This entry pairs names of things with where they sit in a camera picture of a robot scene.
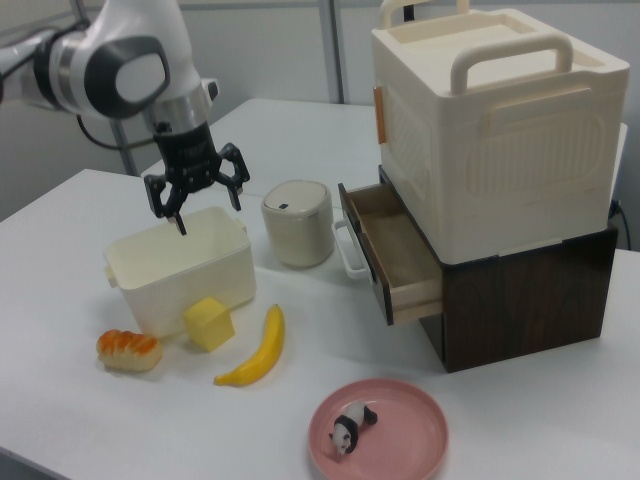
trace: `white storage box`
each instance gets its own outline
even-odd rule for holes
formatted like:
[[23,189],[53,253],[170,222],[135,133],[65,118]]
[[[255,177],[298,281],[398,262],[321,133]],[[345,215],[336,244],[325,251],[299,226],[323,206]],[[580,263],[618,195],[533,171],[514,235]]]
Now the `white storage box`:
[[382,166],[440,261],[601,231],[629,65],[516,10],[373,31]]
[[233,308],[256,292],[251,243],[239,222],[220,207],[183,221],[185,236],[164,223],[116,241],[104,254],[111,286],[120,287],[148,335],[184,331],[182,313],[205,297]]

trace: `banana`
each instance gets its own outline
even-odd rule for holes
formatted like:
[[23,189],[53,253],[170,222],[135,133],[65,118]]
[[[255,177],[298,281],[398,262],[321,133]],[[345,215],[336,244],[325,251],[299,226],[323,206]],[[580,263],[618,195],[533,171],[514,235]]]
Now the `banana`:
[[218,375],[213,383],[244,386],[265,376],[280,357],[284,346],[284,330],[282,309],[278,305],[272,305],[267,311],[264,337],[258,350],[229,373]]

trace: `table surface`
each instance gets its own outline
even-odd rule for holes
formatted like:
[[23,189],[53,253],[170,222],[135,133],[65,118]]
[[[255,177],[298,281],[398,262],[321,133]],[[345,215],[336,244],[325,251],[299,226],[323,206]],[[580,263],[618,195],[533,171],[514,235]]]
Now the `table surface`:
[[[237,137],[254,173],[245,192],[256,188],[242,211],[215,189],[184,208],[221,205],[252,242],[256,296],[233,310],[236,336],[210,354],[183,335],[146,374],[105,371],[96,358],[105,330],[136,328],[102,252],[158,222],[141,179],[83,171],[0,223],[1,453],[71,479],[315,480],[306,439],[315,409],[346,384],[384,377],[442,407],[450,443],[437,479],[640,478],[640,255],[616,252],[599,339],[447,374],[420,325],[387,327],[367,281],[348,279],[336,252],[289,270],[269,248],[260,201],[272,184],[377,181],[372,110],[255,100],[228,122],[256,132],[265,110],[261,145]],[[268,135],[288,128],[289,139]],[[315,149],[306,159],[305,148]],[[360,150],[371,158],[354,158]],[[325,155],[326,169],[303,164]],[[276,367],[245,388],[214,386],[255,350],[273,303],[287,318]]]

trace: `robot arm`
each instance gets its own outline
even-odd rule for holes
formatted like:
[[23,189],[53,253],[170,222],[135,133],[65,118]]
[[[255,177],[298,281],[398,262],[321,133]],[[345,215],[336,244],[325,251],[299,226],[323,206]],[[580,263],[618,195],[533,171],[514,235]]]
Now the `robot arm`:
[[[249,180],[240,151],[217,152],[207,123],[217,85],[203,85],[175,0],[108,0],[95,23],[45,30],[0,49],[0,102],[28,103],[102,119],[142,113],[165,163],[165,174],[145,185],[158,218],[174,218],[185,234],[180,208],[188,194],[218,181],[234,208]],[[222,160],[234,175],[220,172]],[[160,195],[166,184],[166,203]]]

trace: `toy bread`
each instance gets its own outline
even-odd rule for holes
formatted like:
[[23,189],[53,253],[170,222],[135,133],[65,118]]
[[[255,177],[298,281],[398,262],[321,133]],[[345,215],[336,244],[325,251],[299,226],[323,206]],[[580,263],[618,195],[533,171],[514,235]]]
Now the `toy bread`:
[[151,370],[162,357],[162,345],[156,338],[120,330],[103,333],[96,350],[107,367],[135,372]]

